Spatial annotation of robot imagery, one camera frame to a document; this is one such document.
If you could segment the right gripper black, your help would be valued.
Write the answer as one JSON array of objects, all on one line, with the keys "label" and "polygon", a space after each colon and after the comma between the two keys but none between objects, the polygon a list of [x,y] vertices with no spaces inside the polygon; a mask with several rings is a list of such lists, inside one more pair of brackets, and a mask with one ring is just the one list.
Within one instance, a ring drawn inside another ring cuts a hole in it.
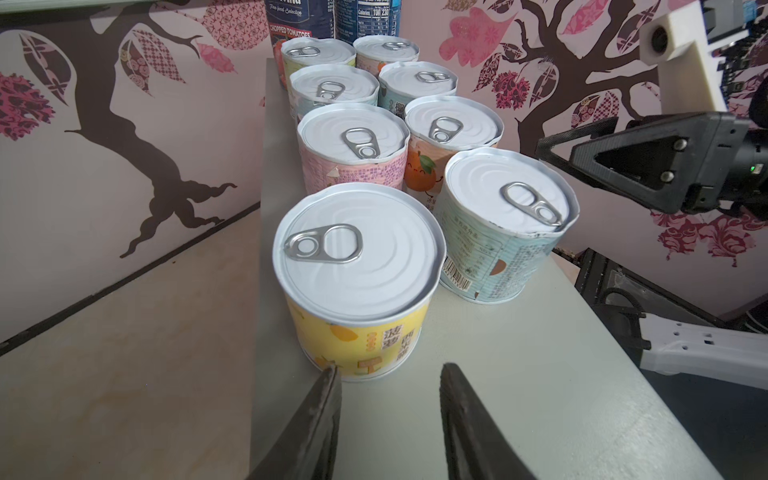
[{"label": "right gripper black", "polygon": [[767,130],[735,149],[735,116],[654,115],[618,131],[616,117],[547,136],[535,156],[595,188],[667,214],[767,218]]}]

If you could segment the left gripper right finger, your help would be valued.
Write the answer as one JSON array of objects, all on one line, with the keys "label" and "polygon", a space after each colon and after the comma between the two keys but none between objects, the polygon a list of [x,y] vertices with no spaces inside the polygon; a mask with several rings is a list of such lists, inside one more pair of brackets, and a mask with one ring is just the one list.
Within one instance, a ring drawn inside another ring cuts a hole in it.
[{"label": "left gripper right finger", "polygon": [[440,410],[448,478],[533,479],[455,363],[443,365]]}]

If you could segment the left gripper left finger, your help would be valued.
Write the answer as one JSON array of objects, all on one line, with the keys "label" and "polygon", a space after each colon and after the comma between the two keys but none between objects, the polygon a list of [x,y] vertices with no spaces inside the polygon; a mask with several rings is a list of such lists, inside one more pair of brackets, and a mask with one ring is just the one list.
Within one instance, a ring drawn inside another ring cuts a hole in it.
[{"label": "left gripper left finger", "polygon": [[252,479],[331,479],[342,407],[342,382],[335,365],[325,368]]}]

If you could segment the yellow labelled can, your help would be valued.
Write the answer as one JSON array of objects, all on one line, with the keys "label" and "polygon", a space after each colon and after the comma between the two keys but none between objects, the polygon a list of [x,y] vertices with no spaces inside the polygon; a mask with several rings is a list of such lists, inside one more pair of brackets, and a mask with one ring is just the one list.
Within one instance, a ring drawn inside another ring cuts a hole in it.
[{"label": "yellow labelled can", "polygon": [[433,214],[393,187],[327,187],[280,221],[272,264],[300,347],[342,380],[381,378],[418,343],[446,260]]}]

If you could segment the orange labelled can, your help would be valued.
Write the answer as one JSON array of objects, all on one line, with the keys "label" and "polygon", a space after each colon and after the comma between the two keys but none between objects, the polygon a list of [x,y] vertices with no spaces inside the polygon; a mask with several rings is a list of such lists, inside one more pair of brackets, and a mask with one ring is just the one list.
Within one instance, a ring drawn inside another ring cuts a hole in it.
[{"label": "orange labelled can", "polygon": [[503,120],[489,107],[454,95],[415,99],[405,107],[410,129],[404,191],[433,210],[442,189],[445,168],[457,153],[495,147],[504,132]]}]

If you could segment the white small can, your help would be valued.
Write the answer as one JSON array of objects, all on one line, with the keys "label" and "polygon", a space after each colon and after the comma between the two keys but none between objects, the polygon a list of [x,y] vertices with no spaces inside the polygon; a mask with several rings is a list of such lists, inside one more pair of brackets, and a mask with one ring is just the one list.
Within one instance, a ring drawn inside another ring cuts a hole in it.
[{"label": "white small can", "polygon": [[433,95],[455,95],[458,77],[451,70],[430,62],[393,62],[379,72],[378,106],[401,119],[413,100]]}]

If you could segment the pink labelled can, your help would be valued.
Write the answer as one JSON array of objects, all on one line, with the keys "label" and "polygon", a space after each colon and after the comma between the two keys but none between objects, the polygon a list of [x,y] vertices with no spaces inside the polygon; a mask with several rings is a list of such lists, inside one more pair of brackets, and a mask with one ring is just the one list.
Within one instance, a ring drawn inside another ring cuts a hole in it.
[{"label": "pink labelled can", "polygon": [[418,45],[408,39],[387,36],[368,35],[353,42],[356,50],[356,67],[379,76],[384,66],[394,62],[417,61],[420,54]]}]

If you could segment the pink small can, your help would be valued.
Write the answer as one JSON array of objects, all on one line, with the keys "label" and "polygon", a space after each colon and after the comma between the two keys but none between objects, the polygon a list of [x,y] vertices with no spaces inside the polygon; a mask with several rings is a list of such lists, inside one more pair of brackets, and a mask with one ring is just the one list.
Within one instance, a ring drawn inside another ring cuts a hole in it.
[{"label": "pink small can", "polygon": [[307,193],[350,182],[403,187],[410,130],[390,111],[327,105],[303,116],[296,132]]}]

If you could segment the large blue labelled can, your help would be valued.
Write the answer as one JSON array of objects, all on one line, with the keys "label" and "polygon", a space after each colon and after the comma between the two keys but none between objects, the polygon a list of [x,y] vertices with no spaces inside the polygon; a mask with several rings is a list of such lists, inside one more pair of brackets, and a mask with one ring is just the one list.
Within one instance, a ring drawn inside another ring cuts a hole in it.
[{"label": "large blue labelled can", "polygon": [[352,44],[370,35],[398,36],[401,0],[335,0],[334,38]]}]

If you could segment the green labelled small can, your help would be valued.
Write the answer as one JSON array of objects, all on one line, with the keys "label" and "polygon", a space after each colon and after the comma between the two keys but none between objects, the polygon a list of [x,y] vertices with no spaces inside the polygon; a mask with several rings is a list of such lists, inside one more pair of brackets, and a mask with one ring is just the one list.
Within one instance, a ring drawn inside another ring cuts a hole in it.
[{"label": "green labelled small can", "polygon": [[355,66],[356,50],[337,39],[297,37],[285,41],[280,47],[283,83],[290,89],[290,76],[313,65],[344,64]]}]

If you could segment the dark tomato can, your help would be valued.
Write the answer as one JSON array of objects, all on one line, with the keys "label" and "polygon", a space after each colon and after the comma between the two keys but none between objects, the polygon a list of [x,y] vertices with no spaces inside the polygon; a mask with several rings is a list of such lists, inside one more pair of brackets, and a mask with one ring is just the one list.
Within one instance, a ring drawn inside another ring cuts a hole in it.
[{"label": "dark tomato can", "polygon": [[266,0],[266,18],[273,54],[282,70],[282,44],[298,37],[334,37],[333,0]]}]

